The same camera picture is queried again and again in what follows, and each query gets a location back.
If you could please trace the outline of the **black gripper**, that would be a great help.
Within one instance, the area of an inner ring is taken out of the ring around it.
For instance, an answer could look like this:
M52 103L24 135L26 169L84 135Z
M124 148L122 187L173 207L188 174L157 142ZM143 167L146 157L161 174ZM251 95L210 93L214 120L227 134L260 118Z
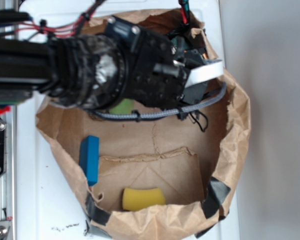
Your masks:
M116 83L119 97L147 108L179 107L191 70L205 65L207 50L201 36L190 41L179 30L160 34L116 16L104 35L123 57L123 83Z

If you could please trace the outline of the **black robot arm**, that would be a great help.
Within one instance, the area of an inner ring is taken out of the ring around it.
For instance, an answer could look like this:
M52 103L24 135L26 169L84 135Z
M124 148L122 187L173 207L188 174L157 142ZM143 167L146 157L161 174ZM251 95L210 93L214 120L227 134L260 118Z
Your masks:
M123 99L173 109L188 96L190 74L206 66L204 48L188 46L184 25L167 34L112 16L102 33L45 43L0 34L0 109L37 91L65 108L107 110Z

